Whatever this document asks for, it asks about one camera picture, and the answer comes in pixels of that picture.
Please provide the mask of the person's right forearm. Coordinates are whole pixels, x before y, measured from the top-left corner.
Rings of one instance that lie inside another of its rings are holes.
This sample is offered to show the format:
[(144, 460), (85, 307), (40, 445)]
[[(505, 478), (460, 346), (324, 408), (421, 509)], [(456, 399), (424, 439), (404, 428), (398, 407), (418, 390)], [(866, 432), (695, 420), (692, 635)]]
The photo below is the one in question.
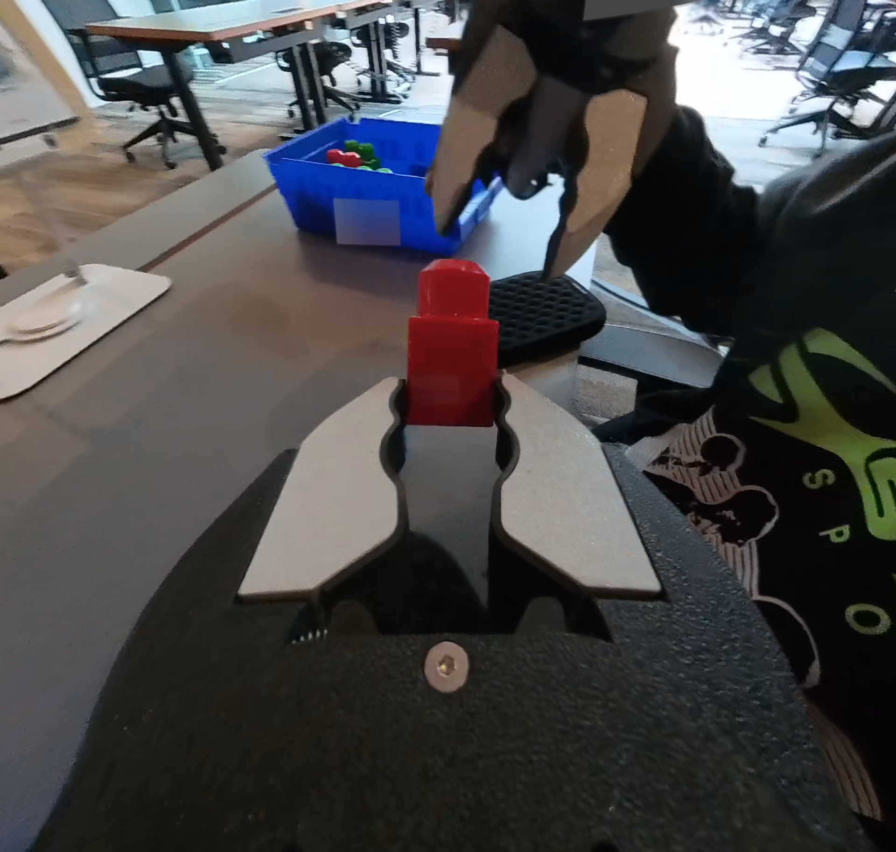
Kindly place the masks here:
[(699, 113), (677, 106), (606, 233), (656, 315), (702, 335), (784, 338), (763, 295), (773, 289), (773, 229), (801, 174), (762, 192), (734, 175)]

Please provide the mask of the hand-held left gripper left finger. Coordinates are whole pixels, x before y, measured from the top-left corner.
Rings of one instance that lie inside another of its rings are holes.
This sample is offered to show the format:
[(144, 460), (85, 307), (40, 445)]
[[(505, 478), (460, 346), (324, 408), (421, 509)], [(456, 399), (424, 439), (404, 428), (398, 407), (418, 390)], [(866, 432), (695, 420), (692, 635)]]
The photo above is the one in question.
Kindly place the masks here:
[(381, 380), (300, 444), (240, 601), (322, 599), (401, 539), (407, 500), (389, 445), (401, 432), (404, 391), (402, 379)]

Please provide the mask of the black honeycomb pad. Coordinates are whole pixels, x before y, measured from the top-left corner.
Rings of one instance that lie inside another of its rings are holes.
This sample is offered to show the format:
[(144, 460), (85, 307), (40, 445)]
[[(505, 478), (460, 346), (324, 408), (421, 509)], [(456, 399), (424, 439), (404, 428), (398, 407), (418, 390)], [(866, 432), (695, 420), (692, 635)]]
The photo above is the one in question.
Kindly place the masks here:
[(573, 278), (543, 279), (537, 271), (493, 280), (488, 316), (499, 325), (503, 370), (576, 352), (607, 320), (599, 298)]

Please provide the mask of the wood-top office desk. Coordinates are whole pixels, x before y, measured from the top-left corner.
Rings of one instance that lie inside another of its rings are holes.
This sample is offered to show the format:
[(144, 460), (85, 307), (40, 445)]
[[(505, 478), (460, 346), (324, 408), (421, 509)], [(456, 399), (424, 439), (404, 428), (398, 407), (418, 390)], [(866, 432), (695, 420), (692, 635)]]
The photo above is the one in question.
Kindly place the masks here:
[(92, 22), (85, 26), (84, 33), (161, 55), (175, 93), (198, 133), (204, 160), (214, 172), (223, 165), (222, 153), (181, 69), (179, 52), (202, 44), (211, 51), (214, 61), (229, 64), (284, 51), (296, 89), (302, 128), (314, 129), (327, 120), (321, 74), (313, 50), (314, 42), (323, 39), (324, 20), (343, 18), (348, 29), (374, 26), (368, 46), (373, 85), (366, 99), (376, 104), (397, 103), (399, 97), (389, 95), (386, 87), (384, 33), (380, 22), (406, 10), (419, 22), (420, 8), (437, 1), (245, 0), (161, 15)]

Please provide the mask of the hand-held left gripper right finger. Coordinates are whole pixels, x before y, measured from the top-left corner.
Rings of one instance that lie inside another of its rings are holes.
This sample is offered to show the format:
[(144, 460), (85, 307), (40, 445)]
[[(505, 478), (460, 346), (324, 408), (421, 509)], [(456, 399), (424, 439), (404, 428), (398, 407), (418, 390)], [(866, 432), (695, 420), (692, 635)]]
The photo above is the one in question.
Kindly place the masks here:
[(496, 394), (496, 540), (574, 592), (657, 599), (661, 581), (600, 442), (514, 375), (499, 375)]

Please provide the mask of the white tabletop display stand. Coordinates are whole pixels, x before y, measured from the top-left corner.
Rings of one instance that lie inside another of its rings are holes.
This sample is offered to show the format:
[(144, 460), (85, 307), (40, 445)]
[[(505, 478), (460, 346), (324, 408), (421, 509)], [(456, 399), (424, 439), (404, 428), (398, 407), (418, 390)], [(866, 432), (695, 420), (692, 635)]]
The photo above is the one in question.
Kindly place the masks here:
[(17, 398), (162, 298), (163, 275), (91, 263), (1, 307), (1, 400)]

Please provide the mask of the blue plastic bin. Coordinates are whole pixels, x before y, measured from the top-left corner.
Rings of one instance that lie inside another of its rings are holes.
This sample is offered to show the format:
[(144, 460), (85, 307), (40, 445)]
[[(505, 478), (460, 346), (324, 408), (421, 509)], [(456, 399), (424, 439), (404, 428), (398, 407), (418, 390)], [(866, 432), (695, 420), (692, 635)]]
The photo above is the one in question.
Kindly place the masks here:
[[(486, 219), (502, 191), (498, 177), (473, 193), (447, 235), (434, 227), (425, 177), (440, 128), (385, 118), (340, 118), (308, 131), (264, 155), (297, 229), (344, 245), (385, 246), (451, 258)], [(371, 143), (392, 174), (327, 163), (328, 149), (346, 140)]]

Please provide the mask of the black-and-white patterned garment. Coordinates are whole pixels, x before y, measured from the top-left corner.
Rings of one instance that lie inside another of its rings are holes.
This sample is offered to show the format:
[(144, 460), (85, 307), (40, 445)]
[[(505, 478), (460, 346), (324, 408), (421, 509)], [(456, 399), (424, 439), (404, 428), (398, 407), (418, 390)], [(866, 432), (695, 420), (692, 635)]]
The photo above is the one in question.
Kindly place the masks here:
[(847, 805), (894, 831), (894, 441), (822, 410), (711, 410), (644, 471), (762, 612)]

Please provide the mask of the black printed hoodie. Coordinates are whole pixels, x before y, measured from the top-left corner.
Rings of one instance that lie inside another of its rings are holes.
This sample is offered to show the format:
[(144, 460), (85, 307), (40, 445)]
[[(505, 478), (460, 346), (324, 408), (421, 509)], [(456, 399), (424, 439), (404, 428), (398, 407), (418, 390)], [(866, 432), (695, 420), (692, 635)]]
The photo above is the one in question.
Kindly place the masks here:
[[(711, 410), (737, 425), (808, 425), (826, 406), (894, 441), (893, 134), (801, 174), (770, 261), (763, 300), (786, 336), (738, 339)], [(876, 846), (894, 850), (894, 831), (855, 814)]]

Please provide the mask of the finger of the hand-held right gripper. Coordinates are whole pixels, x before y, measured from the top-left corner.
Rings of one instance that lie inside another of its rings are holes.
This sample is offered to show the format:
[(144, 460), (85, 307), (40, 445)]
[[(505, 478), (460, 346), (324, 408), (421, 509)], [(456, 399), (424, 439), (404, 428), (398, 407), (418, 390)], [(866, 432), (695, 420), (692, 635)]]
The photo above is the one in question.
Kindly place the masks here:
[(501, 25), (490, 29), (464, 74), (457, 73), (429, 169), (435, 230), (445, 236), (476, 182), (488, 185), (504, 169), (501, 121), (532, 92), (537, 75), (526, 44)]
[(632, 183), (647, 98), (628, 89), (595, 96), (574, 120), (562, 160), (564, 190), (544, 279), (574, 266), (599, 239)]

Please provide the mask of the red single-stud mega block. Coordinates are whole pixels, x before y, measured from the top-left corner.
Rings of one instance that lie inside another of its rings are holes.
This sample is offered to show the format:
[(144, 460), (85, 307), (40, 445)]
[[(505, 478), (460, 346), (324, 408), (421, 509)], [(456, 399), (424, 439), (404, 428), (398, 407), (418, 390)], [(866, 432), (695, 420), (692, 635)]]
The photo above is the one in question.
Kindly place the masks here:
[(495, 420), (499, 323), (490, 282), (471, 261), (436, 260), (420, 272), (409, 319), (407, 425), (487, 428)]

